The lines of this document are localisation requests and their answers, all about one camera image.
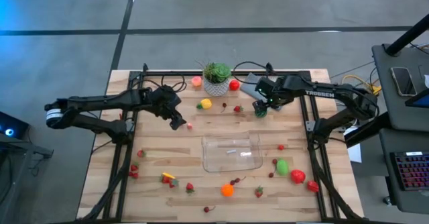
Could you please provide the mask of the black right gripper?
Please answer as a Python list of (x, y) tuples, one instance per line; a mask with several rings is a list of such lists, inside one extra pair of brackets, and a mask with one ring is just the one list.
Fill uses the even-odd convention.
[(265, 97), (265, 100), (258, 100), (253, 102), (255, 113), (261, 113), (261, 108), (267, 112), (269, 108), (278, 109), (289, 103), (289, 97), (280, 90), (277, 82), (274, 82), (266, 77), (258, 80), (255, 90)]

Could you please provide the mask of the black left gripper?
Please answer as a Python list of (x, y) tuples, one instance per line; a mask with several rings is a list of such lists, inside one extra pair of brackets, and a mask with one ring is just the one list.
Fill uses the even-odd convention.
[(176, 110), (181, 100), (172, 87), (158, 87), (148, 94), (147, 99), (149, 105), (147, 111), (164, 120), (171, 119), (170, 127), (173, 130), (177, 130), (186, 123), (183, 116)]

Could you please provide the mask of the light green toy fruit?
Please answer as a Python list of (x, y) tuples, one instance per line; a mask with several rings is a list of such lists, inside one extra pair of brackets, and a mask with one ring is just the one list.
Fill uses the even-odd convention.
[(276, 172), (280, 176), (285, 176), (289, 173), (289, 164), (284, 159), (277, 159)]

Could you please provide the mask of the clear plastic tupperware container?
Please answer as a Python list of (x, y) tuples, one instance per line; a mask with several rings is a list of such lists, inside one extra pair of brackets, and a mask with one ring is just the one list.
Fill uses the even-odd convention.
[(202, 166), (207, 172), (236, 172), (262, 167), (258, 133), (206, 134), (202, 137)]

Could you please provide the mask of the grey folded cloth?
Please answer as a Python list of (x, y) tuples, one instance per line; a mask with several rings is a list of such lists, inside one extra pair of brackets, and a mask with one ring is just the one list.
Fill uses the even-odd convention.
[[(256, 99), (256, 101), (258, 100), (265, 100), (265, 97), (263, 97), (262, 95), (260, 95), (256, 90), (256, 84), (258, 82), (258, 80), (262, 77), (266, 77), (266, 76), (257, 76), (253, 73), (249, 73), (249, 75), (247, 76), (247, 78), (245, 79), (245, 83), (243, 83), (241, 85), (241, 90), (244, 93), (247, 93), (248, 95), (250, 95), (251, 97), (253, 97), (254, 99)], [(278, 109), (274, 109), (276, 111), (280, 111), (282, 109), (282, 107), (279, 107)]]

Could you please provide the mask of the succulent in white patterned pot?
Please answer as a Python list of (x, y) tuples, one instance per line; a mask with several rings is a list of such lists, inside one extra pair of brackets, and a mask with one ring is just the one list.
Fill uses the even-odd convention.
[(202, 69), (204, 90), (213, 97), (223, 96), (229, 89), (231, 68), (225, 63), (197, 61)]

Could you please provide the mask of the white paper sheet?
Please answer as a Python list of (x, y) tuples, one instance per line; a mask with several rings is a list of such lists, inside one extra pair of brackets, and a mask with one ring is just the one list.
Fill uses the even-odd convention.
[[(356, 130), (357, 127), (351, 126), (347, 128), (343, 135), (347, 135), (348, 133), (351, 133), (352, 131)], [(351, 162), (361, 163), (362, 162), (362, 155), (361, 155), (361, 144), (356, 144), (352, 147), (347, 148), (349, 160)]]

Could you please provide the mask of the black desk base bar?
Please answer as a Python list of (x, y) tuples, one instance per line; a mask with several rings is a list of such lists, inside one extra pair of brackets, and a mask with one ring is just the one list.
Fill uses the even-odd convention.
[(361, 127), (358, 127), (357, 129), (347, 133), (345, 135), (346, 146), (348, 148), (353, 147), (362, 141), (377, 135), (381, 129), (390, 127), (391, 123), (389, 114), (388, 112), (385, 112), (365, 125), (362, 125)]

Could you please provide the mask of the grey desk with phone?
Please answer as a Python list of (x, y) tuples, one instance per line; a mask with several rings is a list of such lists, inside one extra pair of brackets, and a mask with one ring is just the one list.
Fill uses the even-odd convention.
[(404, 48), (398, 56), (386, 54), (382, 45), (372, 47), (373, 58), (382, 86), (391, 127), (404, 131), (429, 132), (429, 109), (407, 107), (408, 97), (402, 97), (392, 77), (391, 68), (404, 67), (410, 72), (418, 93), (426, 89), (424, 76), (429, 75), (429, 55), (415, 48)]

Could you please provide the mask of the grey desk with keyboard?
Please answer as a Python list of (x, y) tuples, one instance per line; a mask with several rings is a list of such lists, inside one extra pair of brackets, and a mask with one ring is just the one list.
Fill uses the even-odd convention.
[(391, 203), (402, 212), (429, 215), (429, 190), (403, 191), (390, 158), (392, 152), (429, 151), (429, 133), (382, 129), (379, 137), (388, 172), (386, 182)]

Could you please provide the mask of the smartphone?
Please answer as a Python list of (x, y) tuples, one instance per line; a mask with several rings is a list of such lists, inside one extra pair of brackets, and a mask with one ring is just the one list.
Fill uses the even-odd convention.
[(402, 97), (413, 97), (417, 94), (410, 71), (407, 68), (392, 67), (390, 70), (398, 95)]

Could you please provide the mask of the black round pole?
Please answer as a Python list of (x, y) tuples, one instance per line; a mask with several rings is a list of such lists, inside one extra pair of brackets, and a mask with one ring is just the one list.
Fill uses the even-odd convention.
[(412, 26), (394, 43), (390, 44), (389, 46), (383, 45), (385, 53), (390, 56), (397, 56), (403, 48), (423, 34), (427, 29), (429, 29), (429, 14), (423, 17), (416, 25)]

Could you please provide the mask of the tablet with blue screen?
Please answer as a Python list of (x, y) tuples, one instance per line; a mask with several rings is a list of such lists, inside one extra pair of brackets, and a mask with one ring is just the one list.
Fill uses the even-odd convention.
[(427, 108), (429, 109), (429, 89), (425, 89), (416, 96), (405, 102), (407, 107)]

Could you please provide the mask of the black device with blue light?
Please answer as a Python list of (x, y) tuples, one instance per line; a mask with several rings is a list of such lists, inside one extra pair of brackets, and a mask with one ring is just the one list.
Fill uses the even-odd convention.
[(7, 137), (23, 139), (29, 124), (0, 111), (0, 133)]

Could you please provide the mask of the backlit computer keyboard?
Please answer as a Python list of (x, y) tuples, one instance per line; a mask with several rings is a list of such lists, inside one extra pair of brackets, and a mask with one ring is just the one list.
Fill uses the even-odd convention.
[(429, 190), (429, 151), (392, 152), (390, 158), (403, 191)]

